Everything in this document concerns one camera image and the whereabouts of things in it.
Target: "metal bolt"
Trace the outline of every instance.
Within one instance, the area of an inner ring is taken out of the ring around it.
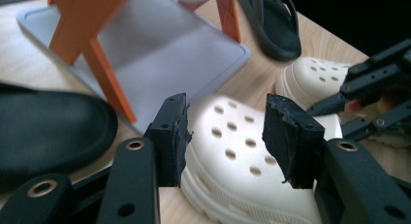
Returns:
[[[336,144],[336,146],[338,146],[340,149],[343,149],[345,151],[349,151],[349,152],[355,152],[358,150],[357,146],[354,144],[350,144],[347,142],[339,142]]]
[[[128,150],[139,150],[144,146],[144,142],[142,141],[135,141],[135,142],[131,142],[129,144],[126,145],[126,148]]]
[[[379,125],[379,126],[384,126],[385,121],[384,121],[384,119],[377,119],[377,120],[375,121],[375,123],[376,123],[377,125]]]
[[[57,186],[57,181],[55,181],[54,179],[47,179],[47,180],[38,182],[27,191],[27,196],[31,198],[38,198],[38,197],[45,196],[47,193],[54,190],[56,186]]]

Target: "wooden table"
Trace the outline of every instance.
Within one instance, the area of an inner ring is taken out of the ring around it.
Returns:
[[[34,88],[67,90],[91,94],[81,81],[37,48],[19,30],[16,13],[22,9],[45,4],[33,0],[0,8],[0,80]],[[237,5],[242,43],[251,50],[248,63],[230,78],[217,93],[228,95],[257,110],[265,109],[266,94],[272,91],[275,78],[289,62],[278,62],[264,56],[256,45],[248,20]],[[197,13],[219,24],[215,2],[209,1]],[[366,56],[306,17],[299,15],[302,56],[313,56],[345,63],[359,63]],[[73,181],[97,172],[110,164],[115,147],[124,140],[137,137],[127,123],[120,120],[118,134],[112,147],[96,162],[71,174]],[[411,182],[411,149],[394,149],[363,141],[378,162],[393,176]],[[0,188],[0,206],[11,192]],[[177,188],[160,188],[160,207],[163,223],[213,223],[196,212]]]

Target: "white croc shoe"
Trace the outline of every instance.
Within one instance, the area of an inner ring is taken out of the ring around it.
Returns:
[[[274,93],[296,102],[303,110],[314,103],[339,91],[351,64],[322,60],[314,57],[300,57],[284,68],[276,78]],[[355,117],[368,121],[379,115],[375,104],[360,112],[341,112],[339,118],[345,123]],[[373,135],[370,140],[394,147],[406,147],[411,143],[403,138],[389,135]]]
[[[275,80],[275,93],[290,98],[303,110],[339,91],[350,64],[300,57]]]
[[[313,191],[282,183],[262,140],[263,112],[214,95],[188,115],[194,134],[181,189],[194,208],[218,223],[321,223]],[[335,114],[317,121],[326,139],[341,138]]]

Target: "orange chair leg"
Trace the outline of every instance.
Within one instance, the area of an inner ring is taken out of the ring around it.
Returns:
[[[96,38],[91,39],[90,44],[82,48],[82,54],[90,66],[94,77],[103,89],[108,102],[131,122],[136,122],[137,119],[134,116],[133,110],[128,105],[127,98]]]
[[[136,122],[114,71],[97,35],[118,13],[127,0],[48,0],[55,3],[61,18],[49,48],[66,63],[73,65],[81,53],[108,102],[131,122]]]
[[[222,31],[236,42],[241,43],[236,0],[217,0],[217,8]]]

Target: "black slide sandal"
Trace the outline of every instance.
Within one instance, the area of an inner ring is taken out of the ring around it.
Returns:
[[[263,52],[276,60],[301,55],[299,23],[291,0],[238,0]]]
[[[111,146],[117,126],[97,97],[0,82],[0,184],[79,169]]]

